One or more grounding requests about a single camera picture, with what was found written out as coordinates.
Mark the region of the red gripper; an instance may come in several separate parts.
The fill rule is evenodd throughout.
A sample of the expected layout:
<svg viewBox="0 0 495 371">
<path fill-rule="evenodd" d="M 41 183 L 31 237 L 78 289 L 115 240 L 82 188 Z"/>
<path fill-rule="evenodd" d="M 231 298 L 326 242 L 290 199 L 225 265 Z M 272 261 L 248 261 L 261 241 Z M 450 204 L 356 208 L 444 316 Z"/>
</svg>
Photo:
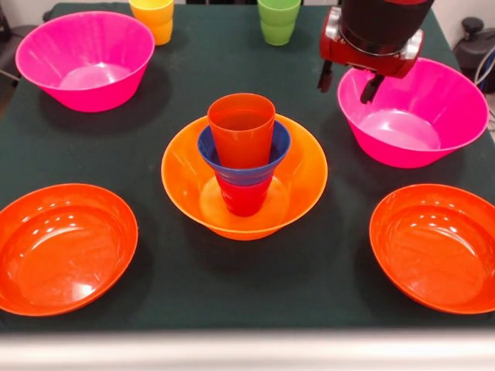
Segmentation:
<svg viewBox="0 0 495 371">
<path fill-rule="evenodd" d="M 327 93 L 333 81 L 333 63 L 369 70 L 375 75 L 367 82 L 361 96 L 362 104 L 371 103 L 385 77 L 405 77 L 418 59 L 425 33 L 418 29 L 407 42 L 393 53 L 368 53 L 352 44 L 350 33 L 342 25 L 342 9 L 331 6 L 324 21 L 319 41 L 319 53 L 325 60 L 317 85 L 321 93 Z"/>
</svg>

